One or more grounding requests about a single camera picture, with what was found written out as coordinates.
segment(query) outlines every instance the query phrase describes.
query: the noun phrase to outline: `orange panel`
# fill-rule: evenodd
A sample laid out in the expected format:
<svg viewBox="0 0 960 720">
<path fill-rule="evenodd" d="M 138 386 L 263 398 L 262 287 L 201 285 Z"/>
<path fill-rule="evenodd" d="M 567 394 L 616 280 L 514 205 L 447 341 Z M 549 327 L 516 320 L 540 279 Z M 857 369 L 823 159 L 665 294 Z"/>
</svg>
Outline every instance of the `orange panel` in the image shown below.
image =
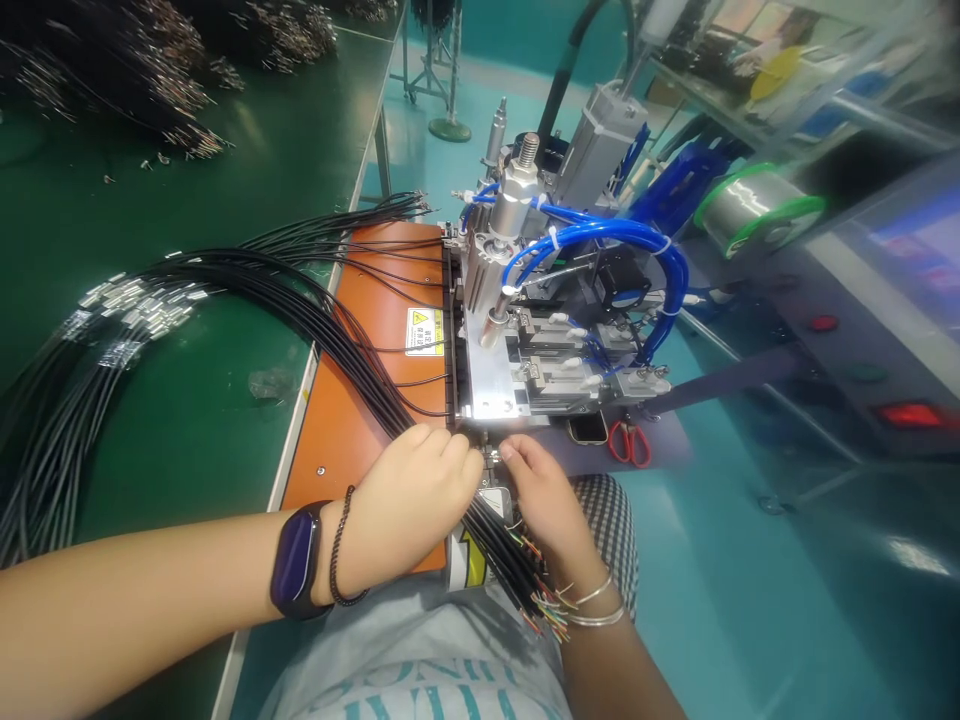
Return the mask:
<svg viewBox="0 0 960 720">
<path fill-rule="evenodd" d="M 426 248 L 408 249 L 399 244 L 411 240 L 439 240 L 440 228 L 417 223 L 391 223 L 361 230 L 354 234 L 357 244 L 397 241 L 397 245 L 372 244 L 371 247 L 416 256 L 417 260 L 391 257 L 373 252 L 351 250 L 349 257 L 403 278 L 419 282 L 443 282 L 443 265 L 439 242 Z M 376 280 L 365 269 L 344 265 L 337 297 L 356 315 L 375 347 L 402 348 L 406 345 L 407 309 L 443 305 L 443 289 L 424 287 L 384 279 L 416 298 L 413 302 L 401 297 Z M 445 357 L 407 357 L 402 352 L 380 353 L 390 377 L 395 382 L 415 382 L 442 375 Z M 425 410 L 442 412 L 446 408 L 446 382 L 437 380 L 426 385 L 402 388 L 410 401 Z M 411 411 L 418 422 L 444 426 L 444 418 L 424 417 Z M 344 377 L 336 364 L 320 358 L 307 411 L 300 430 L 300 439 L 290 470 L 284 508 L 298 508 L 318 500 L 342 498 L 347 486 L 357 485 L 379 457 L 390 440 L 380 428 L 363 400 Z M 319 468 L 324 468 L 318 475 Z M 417 567 L 417 572 L 437 570 L 446 565 L 446 551 L 438 546 Z"/>
</svg>

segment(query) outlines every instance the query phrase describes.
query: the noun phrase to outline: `scissors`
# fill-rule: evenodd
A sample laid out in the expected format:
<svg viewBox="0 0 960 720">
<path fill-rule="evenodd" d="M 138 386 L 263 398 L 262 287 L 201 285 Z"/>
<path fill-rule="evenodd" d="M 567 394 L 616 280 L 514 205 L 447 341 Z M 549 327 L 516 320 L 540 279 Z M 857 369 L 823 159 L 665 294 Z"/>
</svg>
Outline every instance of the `scissors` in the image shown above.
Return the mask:
<svg viewBox="0 0 960 720">
<path fill-rule="evenodd" d="M 617 436 L 623 436 L 624 452 L 621 455 L 617 450 Z M 619 462 L 632 463 L 635 468 L 643 469 L 650 466 L 652 453 L 650 452 L 650 443 L 647 442 L 647 436 L 643 431 L 630 421 L 630 416 L 625 415 L 623 420 L 617 420 L 610 429 L 610 438 L 607 440 L 607 447 L 610 454 Z"/>
</svg>

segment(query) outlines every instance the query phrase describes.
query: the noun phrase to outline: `silver bangle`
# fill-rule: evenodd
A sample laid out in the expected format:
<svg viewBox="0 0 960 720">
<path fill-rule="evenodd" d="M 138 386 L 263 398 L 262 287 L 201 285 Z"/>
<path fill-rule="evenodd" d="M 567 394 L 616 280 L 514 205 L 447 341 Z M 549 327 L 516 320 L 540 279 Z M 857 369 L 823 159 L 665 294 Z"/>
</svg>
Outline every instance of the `silver bangle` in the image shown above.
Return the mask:
<svg viewBox="0 0 960 720">
<path fill-rule="evenodd" d="M 604 580 L 603 584 L 602 584 L 600 587 L 598 587 L 596 590 L 594 590 L 594 591 L 593 591 L 592 593 L 590 593 L 589 595 L 585 595 L 584 597 L 580 598 L 579 600 L 573 600 L 573 601 L 567 600 L 565 597 L 563 597 L 563 593 L 567 592 L 568 590 L 570 590 L 570 588 L 573 587 L 573 585 L 571 584 L 571 585 L 570 585 L 568 588 L 566 588 L 565 590 L 558 590 L 558 591 L 556 592 L 557 596 L 558 596 L 561 600 L 563 600 L 567 605 L 572 605 L 573 607 L 579 608 L 579 607 L 580 607 L 581 605 L 583 605 L 585 602 L 587 602 L 588 600 L 593 600 L 595 597 L 597 597 L 598 595 L 600 595 L 601 593 L 603 593 L 604 590 L 606 590 L 608 587 L 610 587 L 610 583 L 613 582 L 613 573 L 610 572 L 610 566 L 609 566 L 609 565 L 607 565 L 606 568 L 607 568 L 607 579 Z"/>
<path fill-rule="evenodd" d="M 606 617 L 586 618 L 580 615 L 567 615 L 567 620 L 572 622 L 574 625 L 580 625 L 581 627 L 607 627 L 608 625 L 614 625 L 618 623 L 625 612 L 626 608 L 621 603 L 616 612 L 614 612 L 612 615 L 607 615 Z"/>
</svg>

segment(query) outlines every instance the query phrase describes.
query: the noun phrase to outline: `workbench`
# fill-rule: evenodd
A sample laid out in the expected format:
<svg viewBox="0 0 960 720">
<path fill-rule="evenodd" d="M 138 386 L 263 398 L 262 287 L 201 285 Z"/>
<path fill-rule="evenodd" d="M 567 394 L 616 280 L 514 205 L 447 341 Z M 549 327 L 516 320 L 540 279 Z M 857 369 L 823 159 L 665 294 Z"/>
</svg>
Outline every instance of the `workbench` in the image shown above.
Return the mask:
<svg viewBox="0 0 960 720">
<path fill-rule="evenodd" d="M 201 114 L 236 145 L 212 160 L 181 154 L 162 165 L 159 148 L 126 126 L 45 123 L 5 106 L 4 386 L 107 277 L 354 206 L 401 17 L 375 25 L 335 18 L 337 56 L 295 76 L 241 69 L 246 90 L 212 92 L 217 105 Z M 306 343 L 249 303 L 204 303 L 131 374 L 94 453 L 78 540 L 266 510 L 282 494 L 280 460 L 296 442 L 310 357 Z M 278 397 L 256 399 L 251 373 L 270 373 Z M 98 717 L 209 718 L 230 641 Z"/>
</svg>

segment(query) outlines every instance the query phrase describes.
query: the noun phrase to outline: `red switch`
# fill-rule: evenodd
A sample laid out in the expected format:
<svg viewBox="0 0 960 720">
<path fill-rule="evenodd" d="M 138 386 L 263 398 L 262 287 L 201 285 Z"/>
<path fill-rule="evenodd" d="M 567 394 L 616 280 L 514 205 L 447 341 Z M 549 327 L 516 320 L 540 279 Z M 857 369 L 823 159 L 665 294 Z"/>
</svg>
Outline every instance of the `red switch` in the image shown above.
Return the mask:
<svg viewBox="0 0 960 720">
<path fill-rule="evenodd" d="M 902 430 L 938 428 L 944 420 L 932 407 L 924 403 L 897 403 L 876 408 L 876 413 L 896 428 Z"/>
<path fill-rule="evenodd" d="M 813 332 L 832 332 L 840 327 L 840 321 L 833 315 L 817 315 L 807 327 Z"/>
</svg>

